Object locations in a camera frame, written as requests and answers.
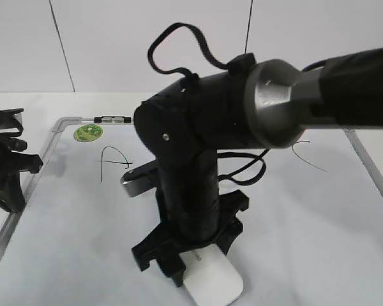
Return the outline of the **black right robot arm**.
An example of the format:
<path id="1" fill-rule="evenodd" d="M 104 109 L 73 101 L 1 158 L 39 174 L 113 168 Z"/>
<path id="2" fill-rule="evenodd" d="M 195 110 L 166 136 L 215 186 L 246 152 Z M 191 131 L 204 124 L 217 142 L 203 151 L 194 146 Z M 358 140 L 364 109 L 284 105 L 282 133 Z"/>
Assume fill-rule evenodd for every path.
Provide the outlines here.
<path id="1" fill-rule="evenodd" d="M 155 189 L 160 223 L 132 254 L 141 270 L 156 260 L 181 286 L 181 253 L 211 244 L 227 253 L 243 231 L 236 215 L 248 197 L 220 194 L 218 160 L 290 147 L 307 129 L 383 129 L 383 48 L 303 70 L 240 55 L 217 75 L 186 75 L 143 101 L 133 120 L 154 160 L 121 182 L 131 197 Z"/>

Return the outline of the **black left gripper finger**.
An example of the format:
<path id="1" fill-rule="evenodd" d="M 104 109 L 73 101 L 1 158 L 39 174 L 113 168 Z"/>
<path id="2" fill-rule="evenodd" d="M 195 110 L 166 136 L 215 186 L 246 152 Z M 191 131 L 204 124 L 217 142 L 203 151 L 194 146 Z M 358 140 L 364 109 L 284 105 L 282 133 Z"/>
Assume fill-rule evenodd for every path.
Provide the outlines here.
<path id="1" fill-rule="evenodd" d="M 0 208 L 5 212 L 23 211 L 26 201 L 20 186 L 20 175 L 10 175 L 0 179 Z"/>
<path id="2" fill-rule="evenodd" d="M 20 172 L 29 172 L 29 173 L 38 173 L 42 166 L 43 161 L 41 160 L 38 154 L 24 154 L 24 153 L 14 153 L 15 160 L 15 173 Z"/>

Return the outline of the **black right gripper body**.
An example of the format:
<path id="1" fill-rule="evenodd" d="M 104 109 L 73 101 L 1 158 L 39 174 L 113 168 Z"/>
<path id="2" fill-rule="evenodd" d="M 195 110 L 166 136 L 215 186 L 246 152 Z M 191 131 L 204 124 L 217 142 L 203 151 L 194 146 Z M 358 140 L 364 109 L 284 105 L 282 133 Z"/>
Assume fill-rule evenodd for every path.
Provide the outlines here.
<path id="1" fill-rule="evenodd" d="M 196 241 L 172 229 L 169 221 L 163 217 L 161 223 L 143 241 L 132 247 L 133 257 L 140 270 L 144 271 L 150 267 L 150 261 L 156 260 L 160 250 L 179 251 L 181 254 L 216 244 L 226 255 L 234 240 L 243 232 L 243 224 L 236 214 L 244 212 L 248 207 L 249 199 L 240 190 L 221 195 L 208 214 L 193 220 L 192 224 L 199 222 L 214 226 L 213 234 Z"/>

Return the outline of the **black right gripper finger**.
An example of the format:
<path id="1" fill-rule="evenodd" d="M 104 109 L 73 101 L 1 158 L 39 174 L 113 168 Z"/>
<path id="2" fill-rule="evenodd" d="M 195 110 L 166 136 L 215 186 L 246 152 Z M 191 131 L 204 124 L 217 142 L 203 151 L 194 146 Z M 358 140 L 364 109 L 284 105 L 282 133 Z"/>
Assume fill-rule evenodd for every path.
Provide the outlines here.
<path id="1" fill-rule="evenodd" d="M 162 273 L 167 278 L 172 279 L 177 288 L 180 288 L 183 285 L 186 271 L 186 265 L 180 256 L 180 252 L 160 250 L 156 261 Z"/>

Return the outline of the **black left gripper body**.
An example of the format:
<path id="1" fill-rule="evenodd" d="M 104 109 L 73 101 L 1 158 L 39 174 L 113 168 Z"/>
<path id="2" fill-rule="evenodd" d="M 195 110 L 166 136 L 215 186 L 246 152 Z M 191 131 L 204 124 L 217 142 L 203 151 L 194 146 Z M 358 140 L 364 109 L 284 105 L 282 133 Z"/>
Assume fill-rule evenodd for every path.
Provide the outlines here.
<path id="1" fill-rule="evenodd" d="M 24 128 L 21 120 L 22 108 L 0 110 L 0 183 L 20 172 L 26 172 L 27 143 L 19 137 Z"/>

